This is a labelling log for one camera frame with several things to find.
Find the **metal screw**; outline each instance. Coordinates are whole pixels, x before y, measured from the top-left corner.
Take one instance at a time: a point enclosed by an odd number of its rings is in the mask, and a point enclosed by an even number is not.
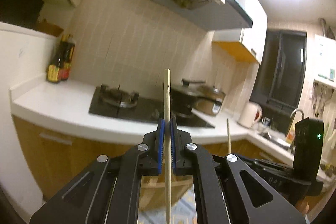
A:
[[[105,161],[107,161],[107,159],[108,159],[108,157],[106,155],[100,155],[97,158],[98,162],[105,162]]]
[[[188,150],[196,150],[197,145],[195,145],[194,143],[188,143],[187,144],[187,149]]]
[[[138,145],[138,150],[140,151],[146,151],[148,149],[148,145],[141,143]]]
[[[226,156],[226,159],[230,162],[236,162],[237,161],[237,156],[233,154],[229,154]]]

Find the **black pot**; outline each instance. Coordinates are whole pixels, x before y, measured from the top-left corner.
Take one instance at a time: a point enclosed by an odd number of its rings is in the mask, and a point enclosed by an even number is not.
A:
[[[203,93],[192,89],[186,85],[171,85],[170,86],[170,100],[171,110],[176,115],[181,117],[192,116],[192,108],[196,106],[199,99],[207,100],[215,103],[218,106],[222,105],[222,102],[207,96]]]

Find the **faucet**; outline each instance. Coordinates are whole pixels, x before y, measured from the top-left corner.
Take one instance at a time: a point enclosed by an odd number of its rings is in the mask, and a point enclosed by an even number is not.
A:
[[[293,120],[294,120],[294,117],[295,117],[295,113],[296,113],[296,112],[301,112],[301,114],[302,114],[302,120],[305,118],[305,114],[303,113],[303,110],[302,110],[302,109],[295,108],[295,109],[293,110],[293,112],[291,113],[291,116],[290,116],[290,118],[291,118],[291,122],[289,123],[289,127],[288,127],[287,134],[288,134],[289,131],[291,130],[291,126],[292,126],[292,123],[293,123]],[[294,138],[293,138],[293,141],[292,141],[292,143],[291,143],[291,146],[289,147],[289,151],[290,151],[291,153],[293,153],[294,145],[295,145],[295,136],[294,136]]]

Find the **gas stove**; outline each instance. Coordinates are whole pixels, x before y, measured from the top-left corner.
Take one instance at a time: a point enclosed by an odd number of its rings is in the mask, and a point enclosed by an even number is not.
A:
[[[107,85],[97,87],[92,97],[90,114],[138,122],[157,123],[163,118],[163,102],[139,96],[138,93],[127,93],[123,90],[111,89]],[[176,117],[178,126],[214,128],[196,115],[191,117]]]

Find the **tiled wall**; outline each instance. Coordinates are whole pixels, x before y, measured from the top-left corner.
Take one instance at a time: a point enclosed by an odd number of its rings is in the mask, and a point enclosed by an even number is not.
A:
[[[203,79],[228,93],[236,61],[206,32],[150,0],[82,0],[68,27],[77,41],[71,78],[162,98],[173,83]]]
[[[299,102],[300,109],[303,110],[305,117],[314,117],[314,111],[312,108],[312,100],[309,99],[310,91],[314,82],[314,71],[316,66],[315,58],[315,35],[322,35],[322,29],[318,24],[298,23],[298,22],[269,22],[268,28],[298,30],[307,32],[307,62],[306,62],[306,74],[303,82],[302,94]],[[334,126],[334,120],[336,118],[336,96],[334,95],[329,102],[325,105],[323,113],[323,121],[326,126],[327,122],[330,123],[328,133],[332,132]],[[301,114],[297,113],[294,119],[294,123],[301,119]],[[327,147],[324,147],[322,158],[327,158]]]
[[[238,118],[244,105],[250,100],[259,64],[239,62],[232,79],[231,90],[224,107]]]

